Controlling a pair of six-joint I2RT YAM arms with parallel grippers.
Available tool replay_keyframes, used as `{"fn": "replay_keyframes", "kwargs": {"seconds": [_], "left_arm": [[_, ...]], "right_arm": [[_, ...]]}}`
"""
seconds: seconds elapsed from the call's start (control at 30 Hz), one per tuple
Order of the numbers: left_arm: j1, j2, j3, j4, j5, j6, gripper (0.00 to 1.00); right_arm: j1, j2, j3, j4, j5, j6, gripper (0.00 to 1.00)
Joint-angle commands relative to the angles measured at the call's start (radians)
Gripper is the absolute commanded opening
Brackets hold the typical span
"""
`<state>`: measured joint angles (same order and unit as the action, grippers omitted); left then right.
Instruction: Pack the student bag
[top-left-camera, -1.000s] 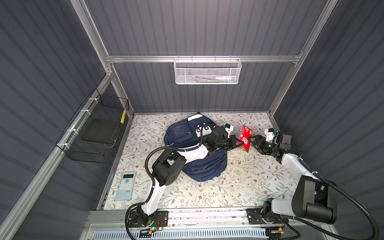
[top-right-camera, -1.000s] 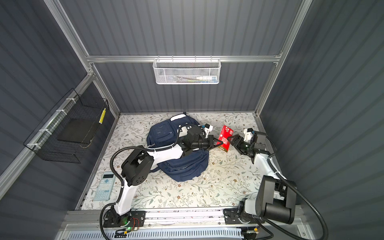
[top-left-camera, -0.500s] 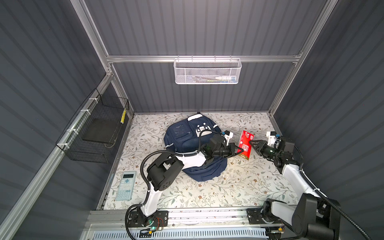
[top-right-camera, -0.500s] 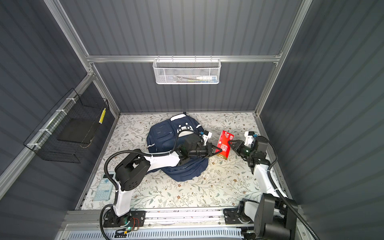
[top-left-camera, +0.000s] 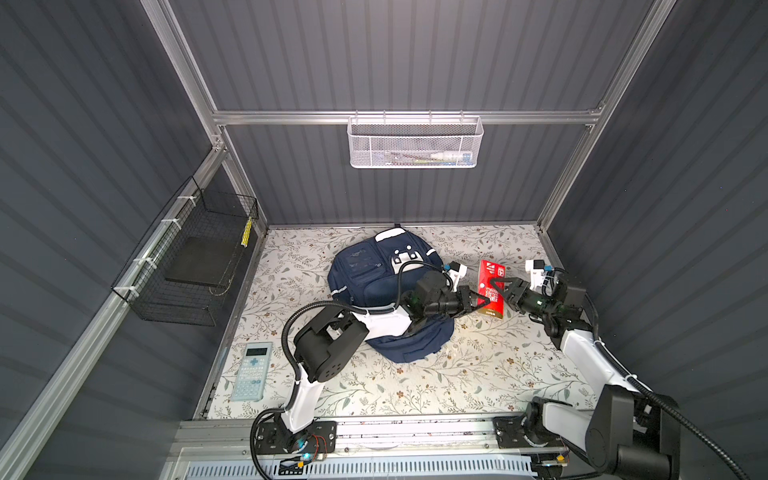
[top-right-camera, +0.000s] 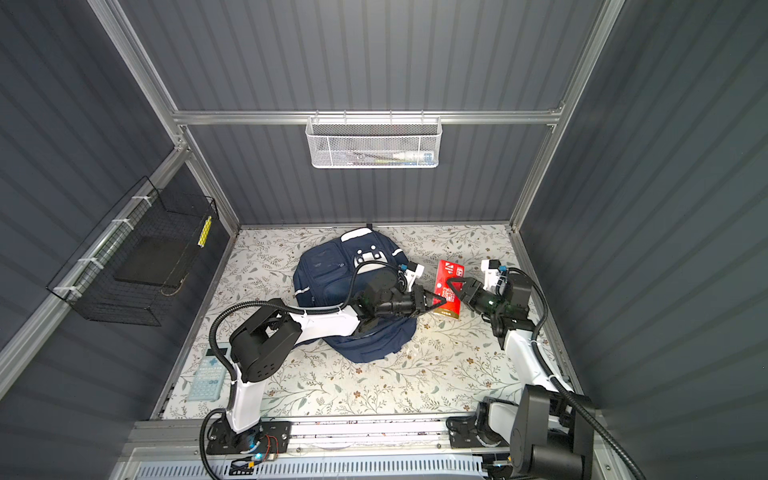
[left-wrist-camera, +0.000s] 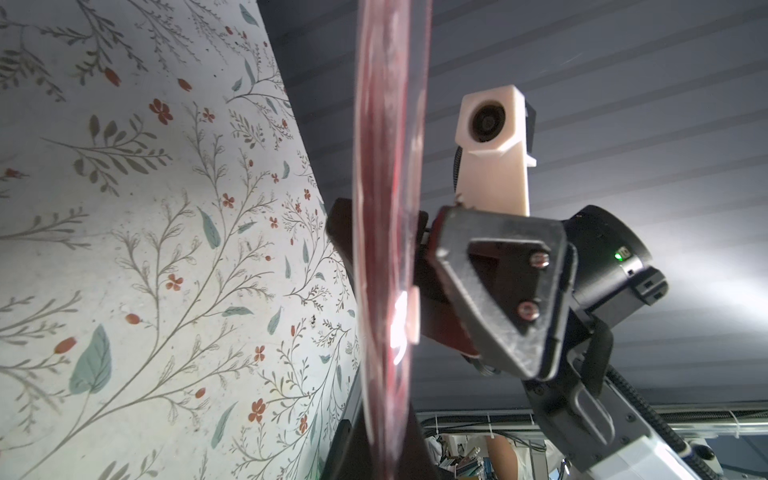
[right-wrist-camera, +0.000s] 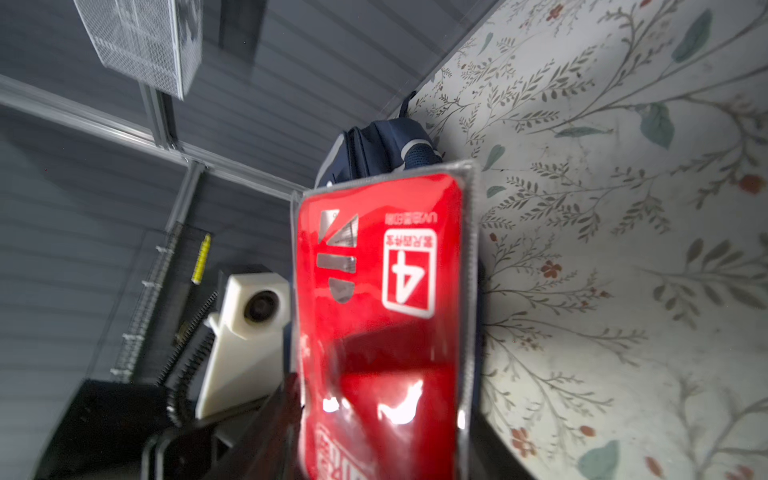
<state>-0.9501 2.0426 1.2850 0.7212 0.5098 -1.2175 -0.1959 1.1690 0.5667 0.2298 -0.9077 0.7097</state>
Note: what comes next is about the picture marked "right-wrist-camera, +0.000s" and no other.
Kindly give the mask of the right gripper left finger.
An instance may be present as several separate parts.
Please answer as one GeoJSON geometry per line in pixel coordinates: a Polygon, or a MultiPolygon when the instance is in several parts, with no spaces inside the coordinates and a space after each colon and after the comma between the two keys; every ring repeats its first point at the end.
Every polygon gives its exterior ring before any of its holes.
{"type": "Polygon", "coordinates": [[[290,373],[203,479],[302,479],[297,460],[301,415],[298,375],[290,373]]]}

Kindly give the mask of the navy blue student backpack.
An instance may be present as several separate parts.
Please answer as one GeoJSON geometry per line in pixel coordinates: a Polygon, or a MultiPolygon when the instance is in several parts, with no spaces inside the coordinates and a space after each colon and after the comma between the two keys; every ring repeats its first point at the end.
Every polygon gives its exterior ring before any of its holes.
{"type": "Polygon", "coordinates": [[[409,95],[396,117],[339,134],[323,160],[314,186],[339,183],[432,166],[443,162],[425,129],[408,116],[409,95]]]}

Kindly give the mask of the red card pack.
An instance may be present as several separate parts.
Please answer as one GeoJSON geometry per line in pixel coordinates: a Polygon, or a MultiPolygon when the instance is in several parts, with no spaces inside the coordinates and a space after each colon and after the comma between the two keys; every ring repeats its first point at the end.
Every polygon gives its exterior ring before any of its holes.
{"type": "Polygon", "coordinates": [[[477,193],[477,166],[465,160],[293,203],[305,478],[467,477],[477,193]]]}

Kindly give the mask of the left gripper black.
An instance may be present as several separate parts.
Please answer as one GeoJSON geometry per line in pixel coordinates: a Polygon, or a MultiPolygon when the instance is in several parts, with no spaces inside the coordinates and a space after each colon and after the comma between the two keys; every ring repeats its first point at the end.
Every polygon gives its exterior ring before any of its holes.
{"type": "Polygon", "coordinates": [[[270,396],[197,419],[195,404],[181,387],[86,380],[60,417],[33,476],[203,479],[270,396]]]}

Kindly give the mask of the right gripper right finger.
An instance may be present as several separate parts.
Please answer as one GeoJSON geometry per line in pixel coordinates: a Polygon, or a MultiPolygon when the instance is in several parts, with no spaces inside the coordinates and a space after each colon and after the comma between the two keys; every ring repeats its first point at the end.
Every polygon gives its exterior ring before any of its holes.
{"type": "Polygon", "coordinates": [[[532,480],[533,476],[503,444],[479,411],[470,425],[469,478],[472,480],[532,480]]]}

